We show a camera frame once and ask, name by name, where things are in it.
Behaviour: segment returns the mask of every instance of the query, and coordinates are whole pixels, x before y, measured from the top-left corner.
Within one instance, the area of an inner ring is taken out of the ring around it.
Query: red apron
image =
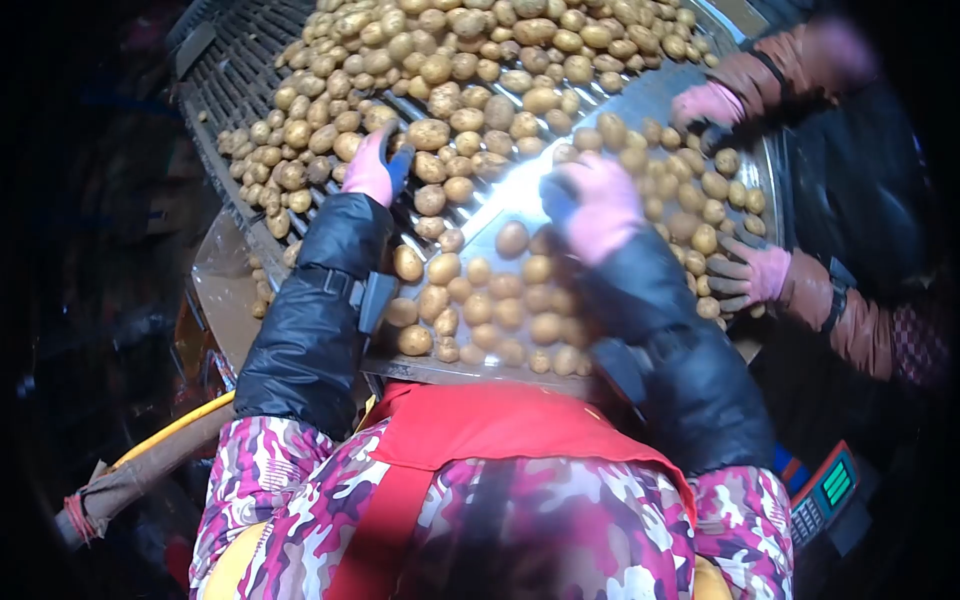
[[[585,402],[508,383],[391,384],[366,423],[393,416],[371,458],[390,464],[334,571],[327,600],[385,600],[396,589],[434,472],[467,458],[602,458],[654,463],[691,525],[693,491],[662,454],[616,431]]]

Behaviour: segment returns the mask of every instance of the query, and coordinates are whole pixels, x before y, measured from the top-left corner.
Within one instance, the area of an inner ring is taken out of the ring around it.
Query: black strap
[[[782,102],[786,102],[790,98],[790,88],[786,84],[786,79],[783,77],[783,73],[777,68],[773,60],[767,56],[766,53],[760,52],[754,48],[748,50],[747,54],[759,60],[763,63],[763,66],[770,69],[770,72],[773,73],[774,77],[777,78],[777,81],[780,82],[780,100]]]

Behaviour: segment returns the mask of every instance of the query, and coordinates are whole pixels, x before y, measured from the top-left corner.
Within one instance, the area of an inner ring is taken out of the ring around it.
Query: work glove
[[[720,310],[727,313],[777,300],[791,259],[790,252],[753,235],[743,223],[736,225],[734,234],[735,237],[718,231],[717,241],[742,263],[716,256],[707,259],[707,269],[716,274],[707,278],[710,289],[732,296],[720,300]]]
[[[344,174],[342,192],[367,194],[377,204],[390,208],[406,184],[416,151],[412,145],[403,144],[387,161],[387,146],[398,123],[391,119],[363,138]]]
[[[743,104],[722,84],[707,82],[694,85],[673,99],[670,124],[678,132],[686,132],[694,123],[706,128],[700,135],[700,150],[710,156],[711,150],[744,118]]]
[[[546,213],[584,264],[600,264],[644,223],[630,175],[618,163],[584,154],[540,181]]]

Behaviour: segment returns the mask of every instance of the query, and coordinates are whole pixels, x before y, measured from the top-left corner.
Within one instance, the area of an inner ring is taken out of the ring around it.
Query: brown sleeve
[[[763,116],[769,108],[779,106],[784,95],[830,97],[836,91],[832,83],[835,74],[824,53],[816,48],[815,40],[810,38],[807,26],[798,25],[754,44],[754,50],[767,55],[780,70],[786,90],[780,89],[780,81],[760,59],[746,52],[724,57],[716,68],[707,72],[707,77],[736,94],[747,119]]]
[[[812,256],[794,250],[780,304],[788,315],[820,331],[833,305],[833,286],[827,269]],[[893,320],[886,309],[850,289],[847,307],[830,332],[830,347],[858,370],[887,380],[893,372],[892,327]]]

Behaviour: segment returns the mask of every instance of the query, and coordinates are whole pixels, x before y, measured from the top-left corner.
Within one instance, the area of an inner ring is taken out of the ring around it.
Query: worker
[[[842,15],[824,13],[724,57],[707,79],[674,99],[671,119],[681,131],[707,123],[709,150],[717,132],[804,113],[786,136],[792,252],[759,249],[743,228],[746,244],[720,234],[746,263],[708,261],[711,288],[733,295],[721,309],[777,301],[874,378],[941,386],[952,285],[931,249],[919,148],[869,44]]]
[[[350,290],[393,228],[413,154],[386,158],[395,126],[361,142],[253,342],[192,596],[792,597],[790,505],[758,389],[611,161],[560,167],[544,190],[579,203],[551,192],[544,209],[585,266],[588,305],[650,358],[651,445],[582,400],[502,382],[391,383],[353,432]]]

